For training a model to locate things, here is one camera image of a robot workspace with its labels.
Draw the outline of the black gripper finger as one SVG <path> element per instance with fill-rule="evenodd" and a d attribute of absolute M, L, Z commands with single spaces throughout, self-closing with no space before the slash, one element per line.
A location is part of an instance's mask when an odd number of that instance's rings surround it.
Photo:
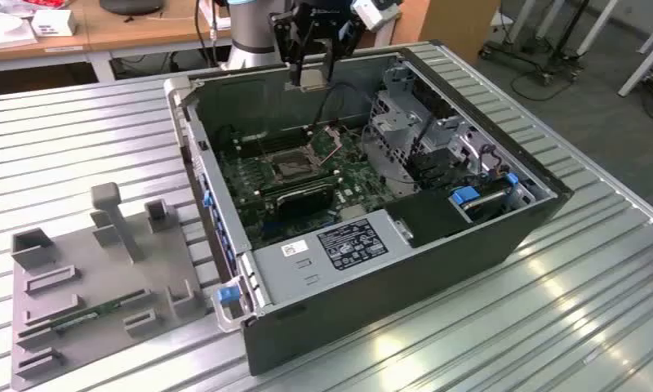
<path fill-rule="evenodd" d="M 273 29 L 276 48 L 281 61 L 288 64 L 289 82 L 301 86 L 301 72 L 304 64 L 304 39 L 300 36 L 303 20 L 297 11 L 271 14 L 271 27 Z"/>
<path fill-rule="evenodd" d="M 360 42 L 360 22 L 352 17 L 335 31 L 335 35 L 327 41 L 327 53 L 324 57 L 324 79 L 331 83 L 336 62 L 348 58 Z"/>

